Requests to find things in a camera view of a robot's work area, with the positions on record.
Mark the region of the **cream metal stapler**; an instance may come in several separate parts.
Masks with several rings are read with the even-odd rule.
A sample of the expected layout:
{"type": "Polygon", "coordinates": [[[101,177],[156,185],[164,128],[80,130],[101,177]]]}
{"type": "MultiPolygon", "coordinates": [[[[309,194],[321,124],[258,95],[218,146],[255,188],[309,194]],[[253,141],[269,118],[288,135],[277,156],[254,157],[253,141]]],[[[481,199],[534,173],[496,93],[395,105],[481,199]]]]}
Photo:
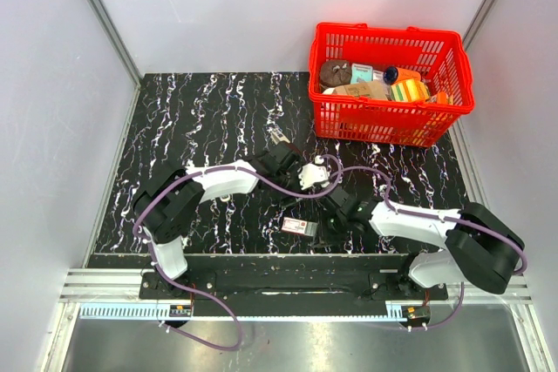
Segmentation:
{"type": "Polygon", "coordinates": [[[279,145],[280,143],[290,143],[290,140],[283,134],[282,130],[279,128],[270,128],[269,129],[269,136],[271,142],[274,145],[279,145]]]}

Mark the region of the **red staple box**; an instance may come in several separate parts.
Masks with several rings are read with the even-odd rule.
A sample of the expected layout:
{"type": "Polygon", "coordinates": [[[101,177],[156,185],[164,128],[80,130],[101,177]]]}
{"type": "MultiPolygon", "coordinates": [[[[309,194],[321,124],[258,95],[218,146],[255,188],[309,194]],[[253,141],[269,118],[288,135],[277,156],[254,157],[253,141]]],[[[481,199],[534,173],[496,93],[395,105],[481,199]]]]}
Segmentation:
{"type": "Polygon", "coordinates": [[[318,224],[312,221],[284,218],[281,231],[307,237],[314,237],[318,229],[318,224]]]}

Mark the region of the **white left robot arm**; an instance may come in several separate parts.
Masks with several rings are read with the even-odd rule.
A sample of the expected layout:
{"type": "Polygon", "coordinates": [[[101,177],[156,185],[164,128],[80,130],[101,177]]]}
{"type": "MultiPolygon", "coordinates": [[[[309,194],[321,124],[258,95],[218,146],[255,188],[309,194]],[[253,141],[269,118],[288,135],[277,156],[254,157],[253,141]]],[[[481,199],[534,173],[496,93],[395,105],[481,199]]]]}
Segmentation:
{"type": "Polygon", "coordinates": [[[273,189],[300,193],[298,172],[304,164],[296,147],[281,142],[271,149],[210,167],[167,164],[136,192],[134,236],[147,240],[153,261],[161,268],[159,289],[170,298],[187,292],[186,237],[201,203],[234,194],[250,194],[265,179],[273,189]]]}

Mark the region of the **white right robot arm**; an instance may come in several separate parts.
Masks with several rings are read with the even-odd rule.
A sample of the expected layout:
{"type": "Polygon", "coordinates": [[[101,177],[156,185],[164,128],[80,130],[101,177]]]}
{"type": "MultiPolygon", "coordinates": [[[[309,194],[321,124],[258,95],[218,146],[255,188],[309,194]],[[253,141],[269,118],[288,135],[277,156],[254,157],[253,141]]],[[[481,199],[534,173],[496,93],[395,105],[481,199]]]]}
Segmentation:
{"type": "Polygon", "coordinates": [[[522,239],[486,207],[436,210],[372,198],[362,201],[342,187],[318,200],[326,231],[334,237],[399,237],[439,250],[409,256],[396,279],[399,293],[415,299],[440,283],[468,281],[490,294],[504,294],[515,274],[527,267],[522,239]]]}

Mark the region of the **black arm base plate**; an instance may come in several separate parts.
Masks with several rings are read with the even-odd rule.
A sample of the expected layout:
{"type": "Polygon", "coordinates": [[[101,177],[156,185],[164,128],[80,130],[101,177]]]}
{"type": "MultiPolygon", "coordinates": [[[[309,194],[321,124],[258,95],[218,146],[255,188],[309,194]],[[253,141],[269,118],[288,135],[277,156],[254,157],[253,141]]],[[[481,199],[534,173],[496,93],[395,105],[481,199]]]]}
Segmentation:
{"type": "Polygon", "coordinates": [[[404,279],[405,254],[189,254],[176,281],[219,296],[334,295],[374,301],[445,301],[444,285],[425,290],[404,279]]]}

